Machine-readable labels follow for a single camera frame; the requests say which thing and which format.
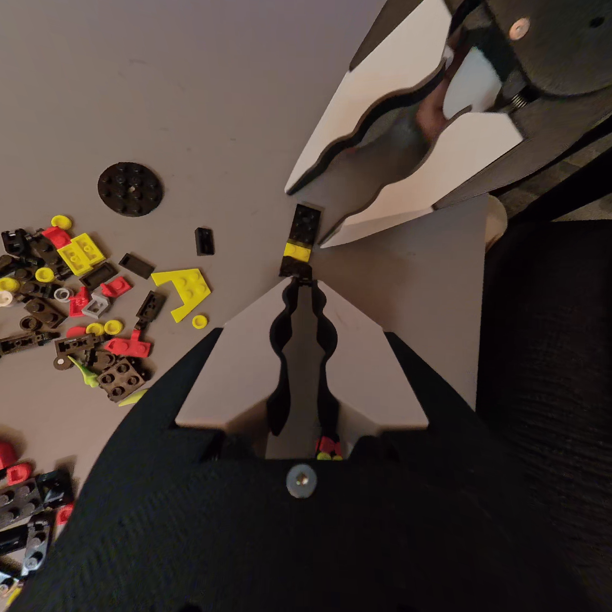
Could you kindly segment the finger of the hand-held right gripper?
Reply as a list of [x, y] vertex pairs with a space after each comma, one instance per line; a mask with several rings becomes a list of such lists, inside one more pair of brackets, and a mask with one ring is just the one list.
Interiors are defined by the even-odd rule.
[[425, 99], [417, 125], [430, 143], [406, 178], [383, 187], [361, 212], [321, 242], [331, 248], [361, 240], [429, 214], [434, 205], [522, 142], [507, 113], [493, 112], [502, 81], [477, 46], [455, 59], [451, 77]]
[[451, 22], [445, 1], [385, 4], [297, 159], [286, 194], [298, 192], [359, 143], [380, 115], [436, 86]]

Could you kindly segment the black yellow lego assembly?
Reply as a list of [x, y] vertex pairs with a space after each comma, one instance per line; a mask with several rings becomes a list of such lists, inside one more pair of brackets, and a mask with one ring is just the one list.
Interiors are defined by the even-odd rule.
[[315, 246], [321, 211], [305, 204], [295, 214], [281, 259], [279, 277], [292, 278], [304, 286], [312, 282], [311, 252]]

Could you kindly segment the black round lego plate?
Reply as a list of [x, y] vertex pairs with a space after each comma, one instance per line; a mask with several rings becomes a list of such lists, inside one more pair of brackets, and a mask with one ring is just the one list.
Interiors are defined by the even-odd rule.
[[128, 218], [153, 212], [164, 198], [164, 185], [155, 172], [134, 162], [119, 162], [101, 173], [97, 192], [105, 206]]

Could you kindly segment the pile of loose lego pieces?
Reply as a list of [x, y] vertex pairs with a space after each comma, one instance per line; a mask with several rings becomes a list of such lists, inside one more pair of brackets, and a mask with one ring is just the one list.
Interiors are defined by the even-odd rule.
[[65, 530], [98, 426], [117, 425], [154, 377], [166, 296], [71, 227], [59, 215], [2, 233], [1, 610]]

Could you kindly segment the person's dark knit clothing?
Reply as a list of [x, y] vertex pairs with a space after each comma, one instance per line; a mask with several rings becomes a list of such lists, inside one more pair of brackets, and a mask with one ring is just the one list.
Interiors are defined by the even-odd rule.
[[511, 226], [487, 253], [476, 411], [611, 611], [611, 220]]

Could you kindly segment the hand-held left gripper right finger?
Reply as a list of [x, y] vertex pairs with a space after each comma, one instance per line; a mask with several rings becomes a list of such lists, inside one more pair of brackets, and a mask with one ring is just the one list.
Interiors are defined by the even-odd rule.
[[429, 421], [383, 328], [322, 281], [312, 286], [321, 433], [340, 436], [350, 455], [364, 436], [426, 430]]

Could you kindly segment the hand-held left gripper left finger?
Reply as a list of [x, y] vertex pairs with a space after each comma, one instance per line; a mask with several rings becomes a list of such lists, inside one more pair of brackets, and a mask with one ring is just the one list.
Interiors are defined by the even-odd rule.
[[243, 436], [256, 455], [265, 456], [266, 402], [278, 386], [281, 370], [270, 331], [285, 309], [283, 292], [290, 283], [289, 278], [281, 280], [226, 322], [179, 410], [179, 426]]

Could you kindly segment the black lego tile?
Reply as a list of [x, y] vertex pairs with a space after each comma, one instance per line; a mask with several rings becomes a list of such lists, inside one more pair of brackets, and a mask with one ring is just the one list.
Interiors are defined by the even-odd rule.
[[120, 258], [119, 265], [121, 268], [144, 280], [149, 279], [156, 269], [155, 266], [143, 260], [141, 257], [129, 252]]

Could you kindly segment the person's pale shoe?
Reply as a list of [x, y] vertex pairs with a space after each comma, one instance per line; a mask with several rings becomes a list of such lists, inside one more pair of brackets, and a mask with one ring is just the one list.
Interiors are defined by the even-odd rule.
[[508, 227], [507, 210], [501, 201], [488, 194], [486, 201], [485, 252], [501, 239]]

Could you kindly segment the yellow wedge lego plate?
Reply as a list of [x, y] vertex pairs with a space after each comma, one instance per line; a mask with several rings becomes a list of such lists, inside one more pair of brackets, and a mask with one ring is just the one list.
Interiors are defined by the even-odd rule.
[[182, 305], [171, 311], [175, 323], [183, 321], [211, 294], [211, 288], [198, 268], [153, 272], [150, 278], [157, 287], [171, 282], [177, 291]]

